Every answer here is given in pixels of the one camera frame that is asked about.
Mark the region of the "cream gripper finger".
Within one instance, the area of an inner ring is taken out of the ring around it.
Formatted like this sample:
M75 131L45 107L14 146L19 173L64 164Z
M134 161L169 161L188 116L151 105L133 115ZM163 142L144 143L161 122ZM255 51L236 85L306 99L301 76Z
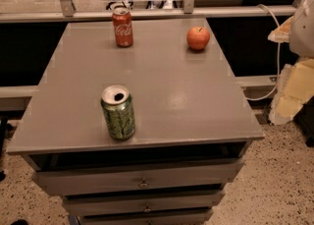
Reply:
M279 27L271 31L268 39L277 43L289 43L291 22L292 18L285 20Z
M293 66L285 65L278 81L269 120L274 125L291 121L314 96L314 59L300 58Z

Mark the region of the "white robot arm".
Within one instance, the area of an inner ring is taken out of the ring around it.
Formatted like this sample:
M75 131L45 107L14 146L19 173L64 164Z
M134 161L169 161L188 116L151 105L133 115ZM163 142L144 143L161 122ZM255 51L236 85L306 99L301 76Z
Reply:
M271 104L269 120L283 125L314 96L314 0L304 0L292 17L271 31L268 39L287 43L299 57L294 65L282 69Z

